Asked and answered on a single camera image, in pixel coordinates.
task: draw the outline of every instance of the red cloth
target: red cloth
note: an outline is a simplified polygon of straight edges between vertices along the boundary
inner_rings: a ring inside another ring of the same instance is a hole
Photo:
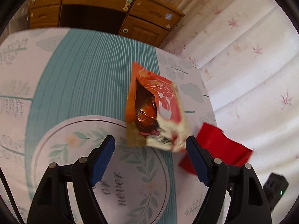
[[[228,165],[243,166],[253,152],[242,144],[228,139],[221,129],[207,123],[203,124],[196,140],[213,158],[220,158]],[[196,175],[188,154],[181,160],[179,166]]]

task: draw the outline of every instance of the tablecloth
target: tablecloth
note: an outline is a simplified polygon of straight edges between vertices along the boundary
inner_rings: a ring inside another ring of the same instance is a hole
[[[94,189],[108,222],[192,223],[207,188],[178,167],[182,154],[124,145],[132,61],[177,84],[194,135],[203,121],[216,124],[196,65],[147,44],[56,28],[12,34],[0,46],[0,165],[25,220],[50,162],[73,163],[112,134],[116,151]],[[1,184],[0,194],[9,206]]]

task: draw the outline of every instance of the orange snack bag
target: orange snack bag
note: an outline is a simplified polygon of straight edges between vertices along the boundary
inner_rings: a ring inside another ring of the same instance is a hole
[[[125,121],[129,146],[186,150],[190,131],[176,84],[135,62]]]

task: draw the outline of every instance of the screw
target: screw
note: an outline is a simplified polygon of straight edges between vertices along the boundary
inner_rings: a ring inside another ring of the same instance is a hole
[[[252,166],[249,163],[245,163],[244,167],[247,168],[247,169],[251,169]]]
[[[79,163],[86,163],[87,162],[87,157],[81,157],[79,159]]]
[[[53,169],[56,167],[56,163],[55,162],[52,162],[49,164],[49,168]]]
[[[222,163],[221,159],[219,159],[219,158],[215,158],[215,159],[214,159],[214,162],[217,163],[217,164]]]

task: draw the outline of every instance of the white curtain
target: white curtain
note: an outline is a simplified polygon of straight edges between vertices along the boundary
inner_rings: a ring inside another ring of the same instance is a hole
[[[289,187],[279,223],[299,194],[299,36],[274,0],[187,0],[162,48],[198,65],[225,135],[253,149],[262,185],[271,172]]]

